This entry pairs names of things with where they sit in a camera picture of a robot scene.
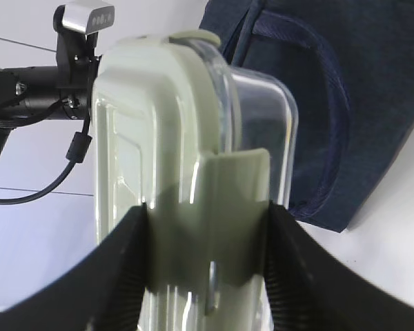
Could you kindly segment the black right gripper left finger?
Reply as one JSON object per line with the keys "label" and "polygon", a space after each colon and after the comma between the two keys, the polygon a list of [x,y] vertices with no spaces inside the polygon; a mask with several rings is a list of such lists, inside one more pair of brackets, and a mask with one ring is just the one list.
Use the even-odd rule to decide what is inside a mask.
{"label": "black right gripper left finger", "polygon": [[148,278],[145,205],[129,209],[81,262],[0,312],[0,330],[136,330]]}

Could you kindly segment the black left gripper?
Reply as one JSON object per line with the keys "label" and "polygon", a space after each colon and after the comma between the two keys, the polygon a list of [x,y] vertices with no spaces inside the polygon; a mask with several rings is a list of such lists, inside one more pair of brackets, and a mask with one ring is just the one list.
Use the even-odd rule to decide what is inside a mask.
{"label": "black left gripper", "polygon": [[63,106],[69,119],[83,120],[89,114],[92,85],[99,66],[95,55],[98,34],[85,35],[71,30],[62,23],[66,6],[59,6],[53,15],[53,28],[57,33],[57,78],[59,95],[66,98]]}

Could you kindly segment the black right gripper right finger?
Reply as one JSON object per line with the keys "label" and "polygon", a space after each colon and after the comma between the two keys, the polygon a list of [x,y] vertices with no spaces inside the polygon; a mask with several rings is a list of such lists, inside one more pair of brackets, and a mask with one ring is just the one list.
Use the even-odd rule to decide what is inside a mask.
{"label": "black right gripper right finger", "polygon": [[281,205],[266,213],[265,283],[275,330],[414,330],[414,308],[331,256]]}

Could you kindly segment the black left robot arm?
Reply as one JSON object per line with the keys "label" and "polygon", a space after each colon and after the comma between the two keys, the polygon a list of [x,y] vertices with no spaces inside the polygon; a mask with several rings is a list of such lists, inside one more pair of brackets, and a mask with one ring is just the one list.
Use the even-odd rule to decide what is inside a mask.
{"label": "black left robot arm", "polygon": [[50,119],[90,123],[98,34],[114,21],[115,8],[104,1],[61,5],[52,20],[56,64],[0,68],[0,156],[14,129]]}

